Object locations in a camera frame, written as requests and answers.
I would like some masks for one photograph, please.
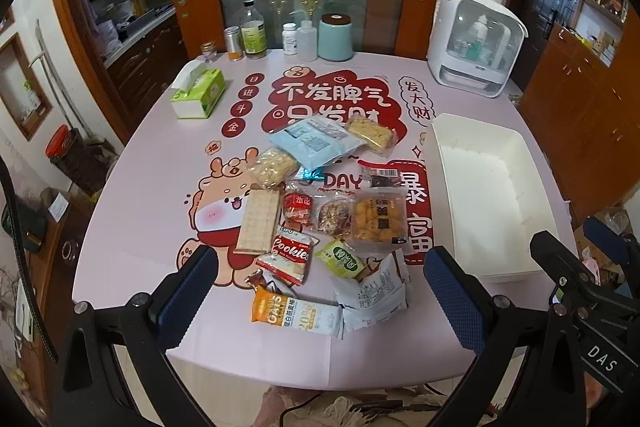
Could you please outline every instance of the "small glass jar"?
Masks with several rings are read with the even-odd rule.
[[[218,49],[216,48],[216,41],[203,42],[200,45],[200,52],[204,57],[204,60],[207,64],[211,64],[218,54]]]

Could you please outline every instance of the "teal canister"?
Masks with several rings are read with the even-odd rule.
[[[318,56],[340,62],[353,57],[351,17],[341,13],[325,13],[318,26]]]

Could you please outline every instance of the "baby bottle storage box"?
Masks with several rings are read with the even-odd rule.
[[[444,86],[498,96],[527,36],[520,19],[493,0],[437,0],[427,62]]]

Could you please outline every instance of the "green snack wrapper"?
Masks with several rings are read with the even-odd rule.
[[[362,270],[364,263],[354,255],[353,250],[342,241],[334,239],[322,250],[314,252],[326,267],[339,277],[354,279]]]

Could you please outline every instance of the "blue gripper pad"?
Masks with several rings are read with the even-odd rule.
[[[156,341],[161,350],[180,345],[217,276],[218,254],[213,248],[200,245],[182,268],[158,285],[149,317],[156,324]]]
[[[486,343],[484,315],[443,260],[445,255],[455,263],[444,247],[434,247],[427,252],[424,258],[424,277],[462,347],[472,349],[476,355],[480,355]],[[462,277],[466,277],[460,267],[458,270]]]
[[[626,243],[601,220],[588,217],[582,224],[584,237],[589,239],[602,253],[616,264],[625,266],[629,262]]]

